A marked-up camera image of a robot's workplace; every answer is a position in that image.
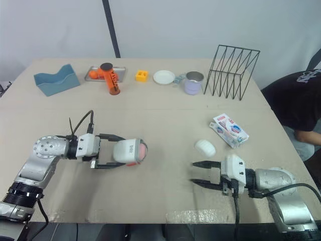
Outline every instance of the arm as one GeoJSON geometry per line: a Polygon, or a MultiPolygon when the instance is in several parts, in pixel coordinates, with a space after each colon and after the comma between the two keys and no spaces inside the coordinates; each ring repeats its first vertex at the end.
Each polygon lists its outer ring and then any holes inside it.
{"type": "Polygon", "coordinates": [[[304,132],[295,130],[295,138],[299,142],[305,142],[313,145],[321,146],[321,134],[317,132],[304,132]]]}

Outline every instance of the table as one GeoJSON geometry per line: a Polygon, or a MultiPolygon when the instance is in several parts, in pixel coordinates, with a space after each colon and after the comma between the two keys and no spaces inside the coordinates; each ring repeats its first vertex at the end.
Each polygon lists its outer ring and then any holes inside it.
{"type": "MultiPolygon", "coordinates": [[[[68,117],[74,125],[90,109],[95,133],[142,138],[148,144],[145,161],[134,167],[92,170],[81,160],[61,160],[43,199],[51,222],[78,223],[233,223],[231,196],[192,184],[207,178],[206,170],[191,163],[205,160],[193,147],[199,139],[213,143],[221,161],[235,153],[247,168],[283,167],[298,182],[314,183],[276,116],[251,79],[242,101],[198,94],[189,96],[181,86],[161,86],[152,75],[167,69],[179,75],[198,70],[207,76],[211,59],[40,59],[32,63],[0,99],[0,196],[4,196],[32,151],[34,141],[46,135],[65,135],[68,117]],[[84,81],[90,66],[111,62],[125,66],[121,93],[111,96],[105,83],[84,81]],[[39,72],[56,73],[64,64],[74,68],[80,86],[46,97],[34,83],[39,72]],[[138,69],[149,71],[147,83],[134,80],[138,69]],[[250,136],[231,149],[208,125],[226,113],[250,136]]],[[[77,131],[86,132],[87,124],[77,131]]],[[[111,156],[112,144],[102,147],[101,159],[111,156]]],[[[314,195],[299,189],[315,219],[321,209],[314,195]]],[[[241,223],[273,222],[267,201],[240,197],[241,223]]],[[[38,209],[32,221],[41,221],[38,209]]]]}

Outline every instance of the white plate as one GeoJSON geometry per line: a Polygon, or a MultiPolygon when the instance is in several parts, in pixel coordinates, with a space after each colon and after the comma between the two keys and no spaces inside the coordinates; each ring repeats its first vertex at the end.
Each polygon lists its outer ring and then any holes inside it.
{"type": "Polygon", "coordinates": [[[168,70],[160,70],[152,78],[157,84],[170,84],[174,81],[175,75],[168,70]]]}

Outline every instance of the blue cardboard holder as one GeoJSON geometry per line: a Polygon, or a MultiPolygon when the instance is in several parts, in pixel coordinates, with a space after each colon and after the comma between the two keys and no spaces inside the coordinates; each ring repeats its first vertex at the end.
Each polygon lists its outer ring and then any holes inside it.
{"type": "Polygon", "coordinates": [[[50,96],[80,85],[70,64],[62,66],[57,74],[39,73],[34,75],[36,86],[50,96]]]}

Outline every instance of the orange toy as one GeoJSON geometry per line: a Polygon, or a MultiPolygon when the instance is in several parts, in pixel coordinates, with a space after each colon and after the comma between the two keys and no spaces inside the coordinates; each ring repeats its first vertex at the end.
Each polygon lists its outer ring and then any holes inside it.
{"type": "Polygon", "coordinates": [[[120,90],[118,88],[118,76],[114,72],[114,69],[112,68],[111,63],[103,63],[100,65],[100,69],[102,70],[104,74],[104,79],[106,81],[106,84],[109,88],[109,93],[112,95],[117,95],[120,93],[120,90]]]}
{"type": "Polygon", "coordinates": [[[89,72],[89,77],[92,79],[98,79],[98,73],[95,70],[89,72]]]}
{"type": "Polygon", "coordinates": [[[136,77],[136,81],[147,82],[147,80],[148,80],[148,71],[139,70],[139,71],[137,71],[135,77],[136,77]]]}
{"type": "Polygon", "coordinates": [[[98,77],[99,77],[99,78],[103,78],[103,77],[104,77],[104,71],[102,71],[101,68],[98,68],[98,69],[97,69],[97,73],[98,73],[98,77]]]}

